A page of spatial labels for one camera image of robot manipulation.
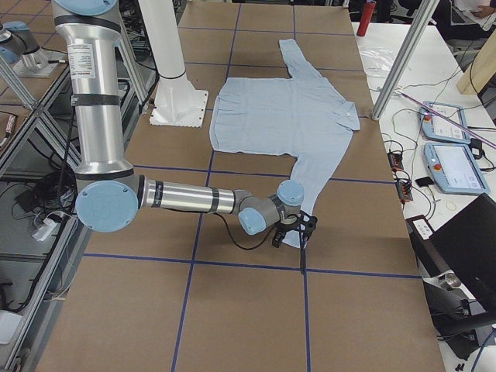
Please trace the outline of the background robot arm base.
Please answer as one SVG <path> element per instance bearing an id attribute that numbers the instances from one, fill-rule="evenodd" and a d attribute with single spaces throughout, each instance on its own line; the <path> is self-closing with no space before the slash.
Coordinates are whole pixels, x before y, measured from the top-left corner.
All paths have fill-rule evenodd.
<path id="1" fill-rule="evenodd" d="M 63 52 L 44 50 L 21 21 L 1 24 L 1 57 L 25 78 L 48 78 L 66 62 Z"/>

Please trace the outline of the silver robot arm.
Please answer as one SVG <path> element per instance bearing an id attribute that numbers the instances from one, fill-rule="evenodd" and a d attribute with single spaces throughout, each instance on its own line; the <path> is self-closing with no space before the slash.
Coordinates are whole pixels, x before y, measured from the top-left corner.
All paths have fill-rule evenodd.
<path id="1" fill-rule="evenodd" d="M 236 215 L 249 235 L 264 233 L 280 246 L 287 232 L 305 247 L 317 219 L 301 210 L 303 187 L 282 182 L 258 198 L 246 190 L 178 184 L 150 179 L 126 159 L 115 48 L 122 39 L 116 1 L 55 1 L 53 18 L 67 44 L 71 104 L 77 118 L 81 163 L 76 212 L 89 229 L 113 233 L 126 228 L 141 208 Z"/>

